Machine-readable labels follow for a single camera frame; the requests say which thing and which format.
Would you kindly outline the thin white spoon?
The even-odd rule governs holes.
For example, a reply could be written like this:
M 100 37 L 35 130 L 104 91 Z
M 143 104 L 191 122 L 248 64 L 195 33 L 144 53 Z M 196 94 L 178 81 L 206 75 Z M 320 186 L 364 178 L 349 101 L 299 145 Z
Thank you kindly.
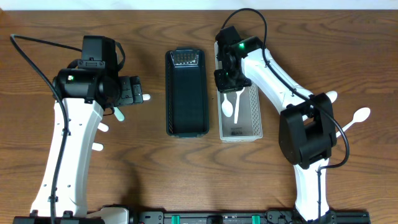
M 227 94 L 223 94 L 223 102 L 221 104 L 221 109 L 223 114 L 227 117 L 230 118 L 233 115 L 233 106 L 232 103 L 228 100 Z
M 369 118 L 369 115 L 371 114 L 371 109 L 368 107 L 363 107 L 358 109 L 354 114 L 352 120 L 346 124 L 344 127 L 342 127 L 342 130 L 345 132 L 347 129 L 349 129 L 352 125 L 355 123 L 361 123 Z
M 236 103 L 235 103 L 235 108 L 234 108 L 234 124 L 238 123 L 240 96 L 243 93 L 244 89 L 245 89 L 245 87 L 242 90 L 236 91 Z
M 326 93 L 327 97 L 329 97 L 331 103 L 334 103 L 338 97 L 338 94 L 336 91 L 329 91 Z

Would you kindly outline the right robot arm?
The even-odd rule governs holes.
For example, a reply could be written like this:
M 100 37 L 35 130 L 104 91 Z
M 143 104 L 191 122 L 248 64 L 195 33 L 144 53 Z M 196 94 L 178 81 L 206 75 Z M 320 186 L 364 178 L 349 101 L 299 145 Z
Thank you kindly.
M 314 95 L 291 79 L 258 37 L 242 39 L 231 26 L 221 29 L 215 40 L 221 65 L 214 72 L 218 91 L 238 93 L 257 85 L 268 97 L 280 115 L 280 149 L 295 171 L 295 209 L 307 223 L 324 222 L 330 212 L 323 193 L 325 167 L 336 144 L 330 97 Z

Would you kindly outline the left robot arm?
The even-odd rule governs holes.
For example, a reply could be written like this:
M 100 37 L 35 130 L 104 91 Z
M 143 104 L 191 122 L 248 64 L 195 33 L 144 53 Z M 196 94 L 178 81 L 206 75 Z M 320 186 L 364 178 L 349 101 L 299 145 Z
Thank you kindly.
M 86 35 L 81 58 L 59 71 L 53 87 L 55 124 L 40 190 L 31 206 L 39 217 L 87 214 L 86 182 L 91 151 L 105 109 L 143 103 L 139 77 L 119 76 L 121 44 Z

